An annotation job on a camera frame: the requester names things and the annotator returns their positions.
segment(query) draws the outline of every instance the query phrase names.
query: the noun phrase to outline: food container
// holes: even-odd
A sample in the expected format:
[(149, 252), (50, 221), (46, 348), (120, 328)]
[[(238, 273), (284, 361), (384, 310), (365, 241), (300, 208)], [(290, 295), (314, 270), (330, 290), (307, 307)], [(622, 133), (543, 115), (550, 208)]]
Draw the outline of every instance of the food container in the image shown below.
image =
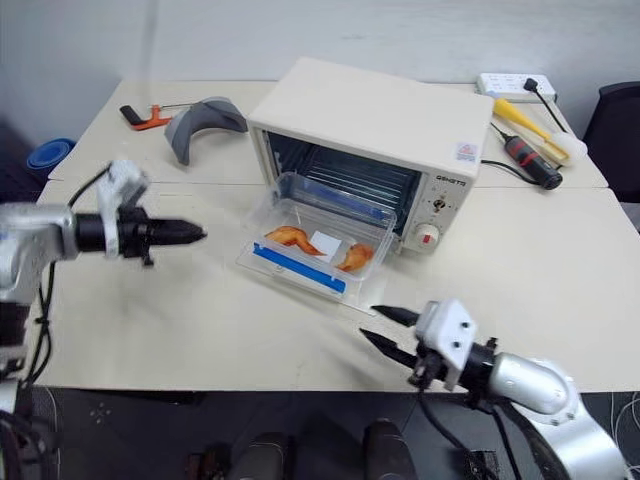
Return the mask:
[[(375, 202), (333, 189), (295, 173), (282, 174), (248, 221), (252, 235), (238, 263), (274, 279), (344, 303), (361, 303), (363, 283), (374, 276), (395, 238), (395, 212)], [(303, 230), (319, 251), (314, 256), (265, 235), (279, 227)], [(339, 268), (349, 249), (364, 244), (372, 258), (361, 268)]]

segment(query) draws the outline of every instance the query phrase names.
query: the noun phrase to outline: screwdriver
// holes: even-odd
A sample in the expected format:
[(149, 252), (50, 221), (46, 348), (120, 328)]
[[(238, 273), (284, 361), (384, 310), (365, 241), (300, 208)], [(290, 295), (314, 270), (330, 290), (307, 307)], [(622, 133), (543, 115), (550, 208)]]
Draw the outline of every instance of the screwdriver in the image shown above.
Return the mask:
[(509, 156), (520, 165), (540, 187), (545, 190), (553, 190), (562, 183), (562, 175), (555, 168), (549, 165), (544, 158), (531, 148), (525, 141), (517, 135), (508, 135), (493, 123), (491, 126), (496, 129), (504, 139), (504, 149)]

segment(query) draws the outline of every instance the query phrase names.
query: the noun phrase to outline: white power strip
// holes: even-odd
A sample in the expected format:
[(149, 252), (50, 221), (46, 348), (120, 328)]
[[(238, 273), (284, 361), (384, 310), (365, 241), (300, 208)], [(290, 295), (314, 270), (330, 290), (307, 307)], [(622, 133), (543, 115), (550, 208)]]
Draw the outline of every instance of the white power strip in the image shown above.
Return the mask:
[(538, 96), (522, 88), (527, 78), (538, 82), (538, 92), (547, 102), (555, 102), (558, 97), (556, 91), (545, 75), (529, 75), (526, 73), (481, 73), (476, 81), (478, 92), (486, 94), (493, 92), (511, 102), (539, 103)]

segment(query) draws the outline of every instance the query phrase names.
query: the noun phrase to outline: gray plastic part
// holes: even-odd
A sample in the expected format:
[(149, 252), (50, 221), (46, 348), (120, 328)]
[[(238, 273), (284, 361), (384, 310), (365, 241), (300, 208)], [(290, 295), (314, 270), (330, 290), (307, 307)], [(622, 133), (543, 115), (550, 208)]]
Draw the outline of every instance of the gray plastic part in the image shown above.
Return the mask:
[(178, 162), (189, 165), (191, 135), (205, 128), (244, 133), (247, 131), (247, 121), (228, 98), (210, 97), (194, 103), (189, 109), (173, 117), (164, 131)]

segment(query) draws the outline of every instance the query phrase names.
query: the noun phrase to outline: white table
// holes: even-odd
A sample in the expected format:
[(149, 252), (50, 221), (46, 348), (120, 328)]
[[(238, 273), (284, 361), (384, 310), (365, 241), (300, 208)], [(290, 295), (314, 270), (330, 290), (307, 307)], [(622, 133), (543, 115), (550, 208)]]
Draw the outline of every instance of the white table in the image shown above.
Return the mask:
[[(202, 100), (210, 96), (225, 96), (245, 115), (258, 105), (261, 98), (275, 85), (273, 82), (155, 82), (150, 88), (154, 103), (174, 104)], [(473, 91), (470, 84), (448, 84), (449, 88)], [(91, 177), (118, 154), (125, 154), (145, 170), (153, 182), (208, 183), (258, 185), (262, 174), (247, 134), (218, 131), (201, 133), (191, 140), (191, 165), (180, 165), (164, 138), (164, 128), (142, 132), (131, 129), (119, 108), (140, 99), (140, 85), (120, 83), (109, 101), (100, 110), (78, 145), (50, 175), (54, 180), (81, 182)], [(519, 104), (522, 110), (548, 131), (557, 126), (541, 104)], [(568, 125), (555, 105), (556, 114)], [(179, 110), (163, 111), (163, 116), (175, 115)], [(487, 135), (483, 159), (513, 163), (504, 152), (501, 140), (490, 132)], [(477, 187), (528, 188), (520, 179), (490, 166), (482, 166)], [(564, 181), (560, 188), (606, 187), (600, 171), (588, 159), (562, 170)]]
[[(96, 152), (82, 142), (78, 151)], [(49, 182), (41, 201), (66, 201), (76, 188), (75, 179)], [(206, 241), (157, 249), (152, 270), (99, 254), (60, 263), (42, 383), (412, 391), (409, 371), (358, 331), (411, 350), (408, 329), (236, 265), (242, 219), (263, 191), (154, 183), (142, 202), (149, 213), (199, 222)], [(93, 195), (79, 208), (95, 208)], [(476, 188), (433, 256), (388, 256), (384, 302), (421, 309), (458, 297), (479, 340), (497, 336), (501, 350), (552, 359), (584, 391), (636, 390), (639, 267), (638, 235), (606, 188)]]

